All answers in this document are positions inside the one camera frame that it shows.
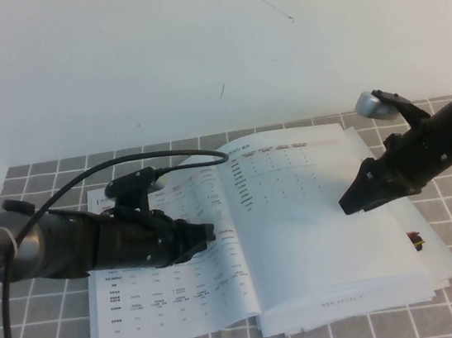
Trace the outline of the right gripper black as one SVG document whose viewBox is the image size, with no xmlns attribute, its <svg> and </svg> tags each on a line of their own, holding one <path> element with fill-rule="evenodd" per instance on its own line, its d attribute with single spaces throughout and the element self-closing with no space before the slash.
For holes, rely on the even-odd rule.
<svg viewBox="0 0 452 338">
<path fill-rule="evenodd" d="M 411 105 L 405 108 L 403 117 L 410 129 L 389 136 L 379 159 L 365 159 L 340 199 L 339 206 L 346 215 L 418 194 L 452 165 L 452 101 L 434 115 Z"/>
</svg>

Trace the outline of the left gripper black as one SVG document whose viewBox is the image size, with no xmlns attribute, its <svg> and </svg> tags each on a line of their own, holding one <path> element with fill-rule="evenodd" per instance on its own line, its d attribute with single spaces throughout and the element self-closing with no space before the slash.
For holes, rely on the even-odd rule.
<svg viewBox="0 0 452 338">
<path fill-rule="evenodd" d="M 162 269 L 187 263 L 216 241 L 212 223 L 175 221 L 161 211 L 149 216 L 136 213 L 131 219 L 110 217 L 98 228 L 97 270 Z"/>
</svg>

